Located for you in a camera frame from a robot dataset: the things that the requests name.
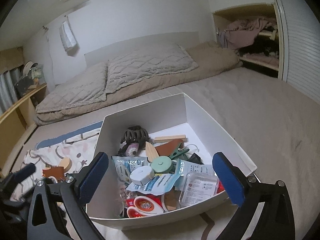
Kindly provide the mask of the white round tape measure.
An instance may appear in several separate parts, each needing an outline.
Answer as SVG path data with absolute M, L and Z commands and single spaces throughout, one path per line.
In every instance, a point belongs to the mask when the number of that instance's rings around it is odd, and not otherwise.
M 142 166 L 136 168 L 130 174 L 131 181 L 139 186 L 144 186 L 155 176 L 154 170 L 151 166 Z

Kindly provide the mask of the green clip with white loop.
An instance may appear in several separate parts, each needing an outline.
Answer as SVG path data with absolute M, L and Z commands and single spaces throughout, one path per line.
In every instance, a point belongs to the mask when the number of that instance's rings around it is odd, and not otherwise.
M 198 154 L 199 152 L 200 150 L 195 144 L 189 144 L 186 146 L 180 145 L 173 150 L 171 155 L 169 155 L 169 158 L 171 160 L 174 160 L 174 159 L 189 160 L 194 153 Z

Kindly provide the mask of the cartoon print blanket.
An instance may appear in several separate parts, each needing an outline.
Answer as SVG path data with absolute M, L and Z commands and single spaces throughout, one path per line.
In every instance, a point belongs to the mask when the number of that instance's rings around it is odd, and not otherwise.
M 27 239 L 72 239 L 66 216 L 80 239 L 103 239 L 85 211 L 86 204 L 78 201 L 78 173 L 94 158 L 101 126 L 93 123 L 42 141 L 27 152 L 22 168 L 33 163 L 36 171 L 17 185 L 10 198 L 18 201 L 32 193 Z

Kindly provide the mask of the clear plastic case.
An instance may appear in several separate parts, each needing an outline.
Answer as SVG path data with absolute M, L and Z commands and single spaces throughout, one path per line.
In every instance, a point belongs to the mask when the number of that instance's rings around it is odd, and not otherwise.
M 188 207 L 208 200 L 217 194 L 219 179 L 216 175 L 189 172 L 185 176 L 179 197 L 181 207 Z

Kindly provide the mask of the wooden side shelf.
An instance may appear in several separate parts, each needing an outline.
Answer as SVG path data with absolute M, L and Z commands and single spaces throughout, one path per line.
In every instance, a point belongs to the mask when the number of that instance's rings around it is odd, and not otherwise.
M 46 89 L 45 83 L 33 89 L 1 115 L 1 177 L 11 171 L 21 149 L 37 129 L 35 104 L 44 99 Z

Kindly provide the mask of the red white round packet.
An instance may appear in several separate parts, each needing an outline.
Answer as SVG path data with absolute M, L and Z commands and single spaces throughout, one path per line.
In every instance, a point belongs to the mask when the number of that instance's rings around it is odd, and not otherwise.
M 127 199 L 126 204 L 126 213 L 129 218 L 155 216 L 165 213 L 161 200 L 153 195 Z

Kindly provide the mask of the black hair claw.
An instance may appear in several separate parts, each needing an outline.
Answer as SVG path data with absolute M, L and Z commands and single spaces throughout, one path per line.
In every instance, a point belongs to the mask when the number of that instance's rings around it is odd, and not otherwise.
M 146 129 L 142 128 L 141 126 L 131 126 L 128 127 L 121 137 L 120 143 L 139 143 L 140 146 L 144 146 L 145 142 L 149 142 L 149 134 Z

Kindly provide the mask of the leaf shaped wooden piece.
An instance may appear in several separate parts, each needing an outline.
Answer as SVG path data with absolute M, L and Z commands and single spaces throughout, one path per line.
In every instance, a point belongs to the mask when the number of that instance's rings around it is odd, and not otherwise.
M 150 142 L 145 142 L 145 153 L 148 158 L 148 161 L 152 163 L 156 158 L 159 157 L 157 150 Z

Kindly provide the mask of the white shoe box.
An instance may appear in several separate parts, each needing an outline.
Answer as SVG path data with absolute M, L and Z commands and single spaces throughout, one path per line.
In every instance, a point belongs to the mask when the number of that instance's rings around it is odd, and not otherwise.
M 256 165 L 202 107 L 184 93 L 105 116 L 96 152 L 109 166 L 89 217 L 120 230 L 182 220 L 221 204 L 218 166 L 223 153 L 244 175 Z

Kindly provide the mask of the blue white wipe packet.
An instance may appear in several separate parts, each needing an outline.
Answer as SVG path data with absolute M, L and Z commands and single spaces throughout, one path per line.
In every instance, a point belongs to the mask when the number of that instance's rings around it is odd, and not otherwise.
M 179 174 L 157 174 L 144 186 L 131 183 L 126 190 L 131 192 L 139 192 L 142 194 L 152 194 L 160 196 L 169 192 L 175 185 L 176 181 L 180 178 Z

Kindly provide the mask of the brown leather piece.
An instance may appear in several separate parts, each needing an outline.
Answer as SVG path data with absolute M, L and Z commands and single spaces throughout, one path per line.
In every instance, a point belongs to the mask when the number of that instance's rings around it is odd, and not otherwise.
M 170 142 L 164 143 L 162 145 L 156 146 L 155 149 L 159 156 L 170 156 L 174 150 L 179 147 L 182 148 L 184 141 L 182 139 L 174 139 Z

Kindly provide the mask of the green round tape measure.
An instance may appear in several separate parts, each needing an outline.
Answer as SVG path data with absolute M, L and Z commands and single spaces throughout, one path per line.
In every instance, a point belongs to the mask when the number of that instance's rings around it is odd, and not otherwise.
M 172 160 L 167 156 L 160 156 L 151 163 L 155 173 L 168 173 L 172 169 Z

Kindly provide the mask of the wooden stick block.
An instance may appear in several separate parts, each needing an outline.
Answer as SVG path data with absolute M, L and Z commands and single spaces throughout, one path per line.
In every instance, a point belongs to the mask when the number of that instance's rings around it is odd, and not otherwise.
M 172 140 L 179 139 L 183 142 L 186 142 L 188 139 L 185 134 L 182 135 L 169 135 L 169 136 L 162 136 L 162 137 L 154 137 L 153 142 L 154 143 L 165 143 L 170 142 Z

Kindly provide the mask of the left grey quilted pillow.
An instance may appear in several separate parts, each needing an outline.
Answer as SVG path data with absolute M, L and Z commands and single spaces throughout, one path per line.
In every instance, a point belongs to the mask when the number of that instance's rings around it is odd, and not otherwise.
M 58 85 L 36 107 L 37 114 L 47 114 L 106 101 L 108 61 L 97 63 Z

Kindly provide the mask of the grey quilted pillow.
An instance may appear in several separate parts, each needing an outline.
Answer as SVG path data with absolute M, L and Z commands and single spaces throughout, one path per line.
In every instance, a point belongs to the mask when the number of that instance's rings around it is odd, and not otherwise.
M 108 61 L 97 63 L 58 85 L 36 107 L 37 114 L 47 114 L 106 101 Z
M 108 62 L 105 92 L 114 93 L 148 78 L 190 72 L 199 65 L 177 43 L 153 43 L 120 54 Z

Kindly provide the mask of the beige duvet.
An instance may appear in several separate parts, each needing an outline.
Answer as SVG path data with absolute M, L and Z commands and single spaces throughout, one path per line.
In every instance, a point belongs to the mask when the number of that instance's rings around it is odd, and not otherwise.
M 180 74 L 154 76 L 121 88 L 114 93 L 106 93 L 106 101 L 47 114 L 36 113 L 34 120 L 39 126 L 66 120 L 149 92 L 202 80 L 241 66 L 240 59 L 233 50 L 220 48 L 214 41 L 204 42 L 185 50 L 199 65 L 195 70 Z

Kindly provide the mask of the right grey quilted pillow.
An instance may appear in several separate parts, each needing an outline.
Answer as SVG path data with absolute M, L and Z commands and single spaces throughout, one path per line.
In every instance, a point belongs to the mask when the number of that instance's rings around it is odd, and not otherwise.
M 153 43 L 120 54 L 108 62 L 105 92 L 114 93 L 148 78 L 190 72 L 199 65 L 177 43 Z

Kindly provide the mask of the pile of clothes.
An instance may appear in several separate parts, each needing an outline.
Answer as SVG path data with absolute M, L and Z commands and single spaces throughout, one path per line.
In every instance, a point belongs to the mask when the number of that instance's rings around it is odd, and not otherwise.
M 217 32 L 217 41 L 239 56 L 261 54 L 279 56 L 278 26 L 275 18 L 236 20 Z

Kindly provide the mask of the white wall bag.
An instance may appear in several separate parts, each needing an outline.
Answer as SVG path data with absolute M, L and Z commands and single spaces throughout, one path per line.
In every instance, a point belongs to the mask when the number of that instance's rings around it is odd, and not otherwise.
M 77 41 L 68 21 L 64 21 L 59 27 L 61 42 L 65 52 L 69 52 L 77 46 Z

